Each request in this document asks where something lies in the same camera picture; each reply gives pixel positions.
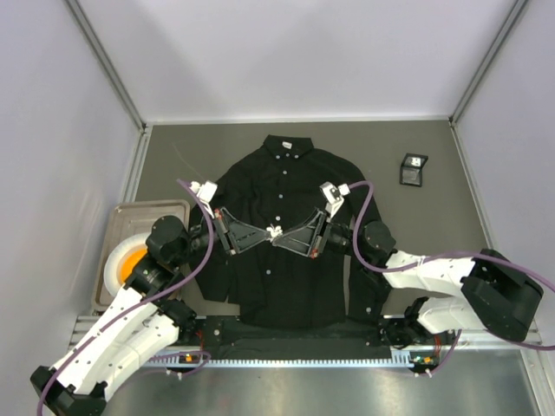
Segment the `grey metal tray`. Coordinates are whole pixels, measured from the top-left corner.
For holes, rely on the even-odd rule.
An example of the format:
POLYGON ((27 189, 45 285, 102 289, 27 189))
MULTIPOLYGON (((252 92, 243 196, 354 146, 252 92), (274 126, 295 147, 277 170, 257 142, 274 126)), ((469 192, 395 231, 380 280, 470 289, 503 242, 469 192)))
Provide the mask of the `grey metal tray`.
POLYGON ((191 207, 183 199, 133 202, 117 205, 109 216, 100 262, 92 293, 92 309, 103 312, 114 297, 103 281, 103 270, 109 254, 123 240, 136 234, 149 233, 158 218, 173 215, 188 226, 191 207))

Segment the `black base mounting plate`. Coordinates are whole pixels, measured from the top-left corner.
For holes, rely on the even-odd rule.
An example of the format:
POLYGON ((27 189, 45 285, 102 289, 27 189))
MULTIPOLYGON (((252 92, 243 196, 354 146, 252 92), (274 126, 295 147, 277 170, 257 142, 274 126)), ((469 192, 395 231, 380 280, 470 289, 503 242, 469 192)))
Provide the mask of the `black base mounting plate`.
POLYGON ((285 330, 214 315, 197 319, 174 346, 203 349, 218 359, 347 359, 385 358, 387 351, 418 347, 435 354, 454 339, 448 333, 407 333, 400 323, 394 319, 376 326, 347 320, 325 328, 285 330))

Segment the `white bowl orange inside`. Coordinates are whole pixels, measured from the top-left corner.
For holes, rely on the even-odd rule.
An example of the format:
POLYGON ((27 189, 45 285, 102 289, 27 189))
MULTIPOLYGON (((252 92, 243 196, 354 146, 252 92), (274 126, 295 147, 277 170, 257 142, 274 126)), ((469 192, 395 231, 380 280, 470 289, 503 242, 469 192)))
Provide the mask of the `white bowl orange inside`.
POLYGON ((133 268, 147 254, 147 232, 124 239, 110 252, 104 265, 103 282, 111 296, 116 296, 133 268))

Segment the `aluminium frame rail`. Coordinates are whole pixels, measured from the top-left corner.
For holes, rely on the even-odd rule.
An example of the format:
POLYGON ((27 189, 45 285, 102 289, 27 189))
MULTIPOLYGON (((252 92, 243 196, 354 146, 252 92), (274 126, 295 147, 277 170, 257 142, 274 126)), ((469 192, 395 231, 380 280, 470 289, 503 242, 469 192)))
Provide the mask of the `aluminium frame rail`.
MULTIPOLYGON (((78 315, 70 336, 69 349, 73 348, 100 319, 99 315, 78 315)), ((486 331, 464 330, 458 348, 476 350, 501 350, 525 348, 515 342, 504 341, 486 331)))

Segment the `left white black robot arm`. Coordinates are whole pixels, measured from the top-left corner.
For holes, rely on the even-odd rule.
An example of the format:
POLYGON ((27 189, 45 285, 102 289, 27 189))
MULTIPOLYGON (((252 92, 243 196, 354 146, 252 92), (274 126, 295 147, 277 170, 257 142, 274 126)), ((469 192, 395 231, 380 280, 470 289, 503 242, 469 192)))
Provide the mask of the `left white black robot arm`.
POLYGON ((193 332, 195 313, 173 292, 189 278, 194 242, 207 261, 215 244, 234 254, 281 235, 279 227, 242 223, 220 208, 205 215, 206 230, 192 237, 175 216, 156 220, 143 237, 145 254, 132 267, 104 314, 86 335, 51 366, 30 377, 39 396, 36 412, 55 415, 100 415, 117 390, 181 333, 193 332))

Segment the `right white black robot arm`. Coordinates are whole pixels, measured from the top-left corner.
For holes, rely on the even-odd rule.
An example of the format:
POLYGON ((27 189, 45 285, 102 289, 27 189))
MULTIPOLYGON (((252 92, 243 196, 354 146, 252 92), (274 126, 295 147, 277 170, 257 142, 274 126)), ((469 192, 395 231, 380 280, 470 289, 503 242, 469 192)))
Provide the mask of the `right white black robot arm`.
POLYGON ((522 342, 544 294, 494 250, 460 258, 411 255, 395 248, 389 228, 380 221, 353 231, 331 221, 326 212, 315 211, 296 228, 268 231, 273 246, 310 258, 326 248, 360 253, 359 263, 371 266, 364 274, 381 302, 392 289, 425 291, 402 316, 380 319, 382 336, 393 345, 459 330, 486 330, 505 341, 522 342))

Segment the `black button-up shirt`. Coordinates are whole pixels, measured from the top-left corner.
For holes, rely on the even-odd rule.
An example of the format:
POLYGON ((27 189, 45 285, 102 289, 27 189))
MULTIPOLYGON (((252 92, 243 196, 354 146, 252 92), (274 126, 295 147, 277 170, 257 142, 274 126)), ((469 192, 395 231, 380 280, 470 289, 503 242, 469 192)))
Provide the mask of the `black button-up shirt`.
MULTIPOLYGON (((320 185, 352 184, 364 179, 350 161, 314 147, 309 138, 269 135, 217 180, 213 207, 235 218, 284 231, 323 209, 320 185)), ((379 276, 355 257, 330 249, 316 259, 302 257, 268 242, 236 256, 220 244, 196 276, 205 300, 237 304, 241 320, 266 328, 318 328, 350 318, 376 320, 382 309, 379 276)))

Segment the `small black open box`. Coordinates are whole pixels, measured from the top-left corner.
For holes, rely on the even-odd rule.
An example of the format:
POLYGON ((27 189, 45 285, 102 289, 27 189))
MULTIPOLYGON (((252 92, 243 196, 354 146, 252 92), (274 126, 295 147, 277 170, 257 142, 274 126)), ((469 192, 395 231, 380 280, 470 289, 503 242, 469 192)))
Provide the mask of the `small black open box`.
POLYGON ((427 162, 427 155, 406 153, 400 166, 400 184, 413 187, 422 187, 423 168, 427 164, 427 162))

